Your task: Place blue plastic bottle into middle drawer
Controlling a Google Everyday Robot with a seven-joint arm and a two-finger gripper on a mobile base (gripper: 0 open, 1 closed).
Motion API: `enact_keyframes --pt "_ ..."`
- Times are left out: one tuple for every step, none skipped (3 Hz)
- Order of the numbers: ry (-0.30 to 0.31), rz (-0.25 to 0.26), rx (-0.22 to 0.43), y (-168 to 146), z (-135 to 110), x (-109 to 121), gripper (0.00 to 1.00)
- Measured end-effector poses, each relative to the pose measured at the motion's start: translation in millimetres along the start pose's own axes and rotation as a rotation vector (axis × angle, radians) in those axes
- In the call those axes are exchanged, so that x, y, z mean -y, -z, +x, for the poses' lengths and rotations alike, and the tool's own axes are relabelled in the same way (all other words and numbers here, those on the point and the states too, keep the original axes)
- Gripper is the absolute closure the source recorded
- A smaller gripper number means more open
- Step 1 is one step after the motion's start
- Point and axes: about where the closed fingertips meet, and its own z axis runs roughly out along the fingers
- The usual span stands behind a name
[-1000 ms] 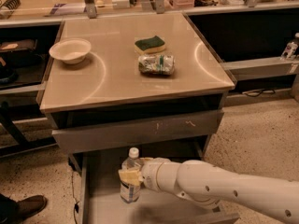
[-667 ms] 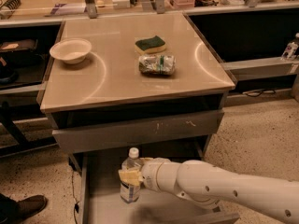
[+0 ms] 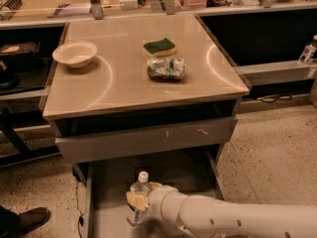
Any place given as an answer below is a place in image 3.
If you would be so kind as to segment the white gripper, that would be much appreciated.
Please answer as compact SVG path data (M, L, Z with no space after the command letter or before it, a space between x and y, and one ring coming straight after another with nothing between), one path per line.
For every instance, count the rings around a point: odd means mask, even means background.
M171 224L176 223L180 198L179 191L169 185L162 185L159 182L150 181L154 188L148 197L145 191L126 193L127 201L130 205L141 211L146 211L153 218Z

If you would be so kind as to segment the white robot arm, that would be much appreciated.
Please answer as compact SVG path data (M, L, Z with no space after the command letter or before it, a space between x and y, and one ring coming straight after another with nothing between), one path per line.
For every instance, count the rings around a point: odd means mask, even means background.
M157 182L151 191L128 191L126 198L129 206L191 238L317 238L316 205L233 203Z

